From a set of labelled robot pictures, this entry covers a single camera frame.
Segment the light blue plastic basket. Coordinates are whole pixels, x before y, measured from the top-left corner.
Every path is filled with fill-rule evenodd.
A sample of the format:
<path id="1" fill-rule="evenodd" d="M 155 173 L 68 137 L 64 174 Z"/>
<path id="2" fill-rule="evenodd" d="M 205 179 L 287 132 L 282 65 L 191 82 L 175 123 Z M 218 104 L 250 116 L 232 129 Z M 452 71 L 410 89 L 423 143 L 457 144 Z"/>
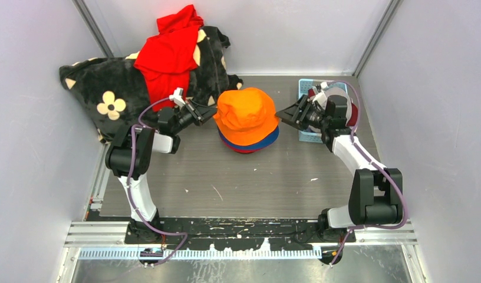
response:
<path id="1" fill-rule="evenodd" d="M 329 90 L 330 88 L 340 88 L 344 92 L 346 97 L 349 97 L 348 93 L 348 86 L 346 83 L 337 82 L 333 80 L 319 80 L 319 79 L 310 79 L 310 78 L 302 78 L 298 81 L 298 98 L 302 97 L 303 95 L 307 95 L 308 91 L 316 86 L 326 85 L 327 88 L 324 88 L 324 91 Z M 312 131 L 310 128 L 306 130 L 299 130 L 298 131 L 298 140 L 300 142 L 307 142 L 307 143 L 322 143 L 321 141 L 321 133 L 316 133 Z"/>

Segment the blue bucket hat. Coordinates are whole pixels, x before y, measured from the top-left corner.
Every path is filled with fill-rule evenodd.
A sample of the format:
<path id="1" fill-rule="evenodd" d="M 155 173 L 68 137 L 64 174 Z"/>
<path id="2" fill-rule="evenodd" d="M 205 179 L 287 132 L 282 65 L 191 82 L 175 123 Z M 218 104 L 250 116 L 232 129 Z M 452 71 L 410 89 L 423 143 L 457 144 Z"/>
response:
<path id="1" fill-rule="evenodd" d="M 274 131 L 268 134 L 261 141 L 254 144 L 247 145 L 247 146 L 241 146 L 241 145 L 230 142 L 218 129 L 219 137 L 223 142 L 223 144 L 229 149 L 233 150 L 234 152 L 241 153 L 241 154 L 254 153 L 272 145 L 279 137 L 279 132 L 280 132 L 279 127 L 276 127 Z"/>

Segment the orange hat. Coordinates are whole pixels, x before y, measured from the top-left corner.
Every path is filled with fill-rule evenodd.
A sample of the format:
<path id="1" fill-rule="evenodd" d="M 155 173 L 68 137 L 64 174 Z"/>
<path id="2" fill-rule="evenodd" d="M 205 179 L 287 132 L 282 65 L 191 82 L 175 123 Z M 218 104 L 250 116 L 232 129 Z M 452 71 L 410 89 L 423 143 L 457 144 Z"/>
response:
<path id="1" fill-rule="evenodd" d="M 275 113 L 273 99 L 266 92 L 249 87 L 223 92 L 217 100 L 213 119 L 227 141 L 250 146 L 276 130 L 279 119 Z"/>

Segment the red bucket hat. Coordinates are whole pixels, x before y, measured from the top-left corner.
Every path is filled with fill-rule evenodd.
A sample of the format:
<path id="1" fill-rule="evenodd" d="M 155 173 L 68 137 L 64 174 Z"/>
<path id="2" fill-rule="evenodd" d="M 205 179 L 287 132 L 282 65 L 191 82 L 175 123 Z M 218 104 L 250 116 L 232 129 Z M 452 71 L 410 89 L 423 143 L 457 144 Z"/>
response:
<path id="1" fill-rule="evenodd" d="M 247 146 L 240 146 L 238 144 L 233 144 L 228 140 L 222 140 L 222 143 L 229 149 L 233 150 L 234 152 L 241 153 L 241 154 L 251 154 L 254 152 L 258 152 L 263 150 L 264 148 L 270 146 L 272 142 L 270 141 L 260 141 L 259 143 L 250 144 Z"/>

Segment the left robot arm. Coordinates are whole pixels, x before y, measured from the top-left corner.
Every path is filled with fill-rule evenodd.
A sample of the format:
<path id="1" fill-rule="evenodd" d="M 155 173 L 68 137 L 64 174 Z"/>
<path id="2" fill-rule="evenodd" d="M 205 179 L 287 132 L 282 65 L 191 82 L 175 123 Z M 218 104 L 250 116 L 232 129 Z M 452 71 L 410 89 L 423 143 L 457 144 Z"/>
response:
<path id="1" fill-rule="evenodd" d="M 162 235 L 169 234 L 160 226 L 147 181 L 152 153 L 175 154 L 180 146 L 179 133 L 192 124 L 203 125 L 217 112 L 214 106 L 200 106 L 192 101 L 180 104 L 178 110 L 160 109 L 154 127 L 142 121 L 120 127 L 105 157 L 106 167 L 126 192 L 131 208 L 130 227 L 148 243 L 156 243 Z"/>

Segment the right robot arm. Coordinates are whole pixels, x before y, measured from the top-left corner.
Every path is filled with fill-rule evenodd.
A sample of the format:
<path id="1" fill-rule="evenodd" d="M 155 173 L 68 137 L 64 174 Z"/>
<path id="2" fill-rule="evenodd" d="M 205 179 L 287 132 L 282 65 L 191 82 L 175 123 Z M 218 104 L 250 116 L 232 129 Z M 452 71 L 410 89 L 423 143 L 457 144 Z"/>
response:
<path id="1" fill-rule="evenodd" d="M 319 128 L 322 143 L 353 175 L 347 205 L 322 211 L 317 228 L 325 242 L 334 241 L 343 228 L 398 229 L 408 218 L 401 172 L 379 163 L 361 145 L 347 125 L 350 108 L 351 102 L 343 96 L 329 96 L 325 106 L 302 96 L 295 104 L 276 112 L 282 122 L 295 129 Z"/>

